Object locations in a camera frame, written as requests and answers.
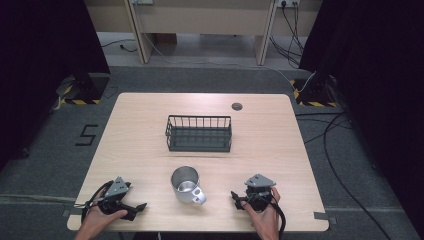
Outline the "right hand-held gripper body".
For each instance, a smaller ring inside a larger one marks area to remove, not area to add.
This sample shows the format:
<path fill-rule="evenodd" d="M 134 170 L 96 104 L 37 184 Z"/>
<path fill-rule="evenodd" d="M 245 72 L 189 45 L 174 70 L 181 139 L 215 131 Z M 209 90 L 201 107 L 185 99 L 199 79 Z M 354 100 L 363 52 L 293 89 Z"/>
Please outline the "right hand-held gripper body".
<path fill-rule="evenodd" d="M 245 185 L 247 186 L 246 202 L 251 205 L 254 211 L 264 211 L 273 199 L 271 187 L 275 186 L 276 182 L 257 173 L 246 180 Z"/>

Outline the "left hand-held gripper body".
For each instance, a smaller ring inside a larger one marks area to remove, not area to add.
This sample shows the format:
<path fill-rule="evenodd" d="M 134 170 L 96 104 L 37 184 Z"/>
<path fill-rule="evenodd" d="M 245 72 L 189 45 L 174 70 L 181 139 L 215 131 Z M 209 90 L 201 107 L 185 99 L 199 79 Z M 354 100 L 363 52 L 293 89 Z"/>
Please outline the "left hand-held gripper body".
<path fill-rule="evenodd" d="M 129 191 L 129 184 L 121 177 L 111 180 L 106 184 L 97 202 L 100 210 L 110 215 L 120 210 L 129 211 L 129 207 L 122 202 L 123 197 Z"/>

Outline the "metal cup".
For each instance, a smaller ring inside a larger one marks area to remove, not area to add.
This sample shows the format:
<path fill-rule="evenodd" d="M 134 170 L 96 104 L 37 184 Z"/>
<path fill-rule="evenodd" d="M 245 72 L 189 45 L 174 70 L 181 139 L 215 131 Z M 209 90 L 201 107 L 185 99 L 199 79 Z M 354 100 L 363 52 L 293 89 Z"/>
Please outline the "metal cup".
<path fill-rule="evenodd" d="M 181 166 L 171 175 L 171 186 L 176 198 L 182 203 L 204 204 L 206 195 L 200 188 L 200 177 L 197 170 L 191 166 Z"/>

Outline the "black wire basket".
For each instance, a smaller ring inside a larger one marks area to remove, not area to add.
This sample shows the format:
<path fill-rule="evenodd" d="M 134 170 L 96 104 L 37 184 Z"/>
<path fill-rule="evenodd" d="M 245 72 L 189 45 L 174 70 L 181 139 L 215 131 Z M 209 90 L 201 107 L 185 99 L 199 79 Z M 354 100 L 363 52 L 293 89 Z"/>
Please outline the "black wire basket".
<path fill-rule="evenodd" d="M 169 151 L 229 152 L 232 144 L 232 118 L 169 115 L 165 136 Z"/>

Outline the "person's right hand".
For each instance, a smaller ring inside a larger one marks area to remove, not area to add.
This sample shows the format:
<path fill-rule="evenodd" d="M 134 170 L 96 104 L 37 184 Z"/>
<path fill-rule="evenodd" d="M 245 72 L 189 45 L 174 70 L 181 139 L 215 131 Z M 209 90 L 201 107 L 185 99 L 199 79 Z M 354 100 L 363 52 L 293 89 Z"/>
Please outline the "person's right hand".
<path fill-rule="evenodd" d="M 271 191 L 273 199 L 264 211 L 256 212 L 249 203 L 245 205 L 244 210 L 249 215 L 251 226 L 257 234 L 279 235 L 280 216 L 274 206 L 280 201 L 280 194 L 274 186 L 271 187 Z"/>

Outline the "person's left hand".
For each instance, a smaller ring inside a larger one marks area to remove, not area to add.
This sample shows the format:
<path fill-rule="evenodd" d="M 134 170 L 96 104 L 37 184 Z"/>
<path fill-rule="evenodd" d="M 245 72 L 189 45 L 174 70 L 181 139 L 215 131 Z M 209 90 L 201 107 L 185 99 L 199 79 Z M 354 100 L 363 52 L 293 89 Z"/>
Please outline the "person's left hand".
<path fill-rule="evenodd" d="M 113 214 L 106 215 L 101 212 L 98 206 L 92 207 L 88 211 L 79 230 L 87 229 L 88 231 L 95 231 L 100 234 L 108 225 L 115 220 L 123 218 L 126 214 L 126 210 L 119 210 Z"/>

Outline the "grey tape piece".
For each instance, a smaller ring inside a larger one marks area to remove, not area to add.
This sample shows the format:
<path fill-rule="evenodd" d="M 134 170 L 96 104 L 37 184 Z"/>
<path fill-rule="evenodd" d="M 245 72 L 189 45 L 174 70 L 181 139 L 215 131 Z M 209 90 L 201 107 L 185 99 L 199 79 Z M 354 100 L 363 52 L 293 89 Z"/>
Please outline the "grey tape piece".
<path fill-rule="evenodd" d="M 317 220 L 327 220 L 330 225 L 337 225 L 337 218 L 331 217 L 328 213 L 325 212 L 314 212 L 314 218 Z"/>
<path fill-rule="evenodd" d="M 71 204 L 64 204 L 62 209 L 62 216 L 69 217 L 71 215 L 80 215 L 82 208 Z"/>

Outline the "black tape floor mark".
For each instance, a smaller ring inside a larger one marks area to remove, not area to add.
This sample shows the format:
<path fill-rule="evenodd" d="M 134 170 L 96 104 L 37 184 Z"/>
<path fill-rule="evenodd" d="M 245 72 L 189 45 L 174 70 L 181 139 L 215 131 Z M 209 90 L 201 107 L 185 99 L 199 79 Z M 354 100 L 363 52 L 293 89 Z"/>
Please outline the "black tape floor mark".
<path fill-rule="evenodd" d="M 96 134 L 91 134 L 92 129 L 97 128 L 97 124 L 86 124 L 81 131 L 79 138 L 82 139 L 81 142 L 76 142 L 76 146 L 91 146 L 96 138 Z"/>

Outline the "yellow black hazard tape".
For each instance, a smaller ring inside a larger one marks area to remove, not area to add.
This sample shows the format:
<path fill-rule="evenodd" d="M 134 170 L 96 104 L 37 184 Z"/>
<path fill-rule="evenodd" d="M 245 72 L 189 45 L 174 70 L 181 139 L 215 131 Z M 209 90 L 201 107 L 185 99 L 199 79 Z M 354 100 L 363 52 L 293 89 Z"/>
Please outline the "yellow black hazard tape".
<path fill-rule="evenodd" d="M 291 80 L 290 83 L 293 88 L 293 95 L 296 100 L 296 103 L 301 106 L 313 106 L 313 107 L 336 107 L 336 101 L 333 99 L 333 102 L 306 102 L 300 96 L 300 92 L 302 91 L 303 86 L 305 85 L 306 79 L 294 79 Z"/>
<path fill-rule="evenodd" d="M 81 90 L 77 85 L 69 85 L 62 95 L 62 104 L 91 105 L 100 102 L 102 94 L 94 87 Z"/>

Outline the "black stand base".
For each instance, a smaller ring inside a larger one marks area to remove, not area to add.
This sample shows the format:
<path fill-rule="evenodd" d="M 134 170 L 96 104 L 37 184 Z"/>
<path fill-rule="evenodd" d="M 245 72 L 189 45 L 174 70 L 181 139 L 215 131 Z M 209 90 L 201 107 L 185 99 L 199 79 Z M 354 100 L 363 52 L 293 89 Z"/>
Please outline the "black stand base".
<path fill-rule="evenodd" d="M 70 97 L 75 100 L 100 100 L 109 80 L 110 75 L 107 73 L 88 73 L 82 78 L 76 78 Z"/>
<path fill-rule="evenodd" d="M 329 89 L 327 78 L 310 76 L 300 92 L 306 102 L 333 102 L 333 95 Z"/>

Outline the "black curtain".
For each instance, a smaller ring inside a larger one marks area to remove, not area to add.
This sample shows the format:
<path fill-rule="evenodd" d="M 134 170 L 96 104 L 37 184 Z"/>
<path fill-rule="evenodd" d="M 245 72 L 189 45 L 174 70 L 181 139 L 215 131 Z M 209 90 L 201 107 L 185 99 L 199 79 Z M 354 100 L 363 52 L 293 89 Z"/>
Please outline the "black curtain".
<path fill-rule="evenodd" d="M 0 0 L 0 170 L 30 142 L 65 78 L 108 71 L 84 0 Z"/>
<path fill-rule="evenodd" d="M 300 66 L 336 78 L 424 239 L 424 0 L 322 0 Z"/>

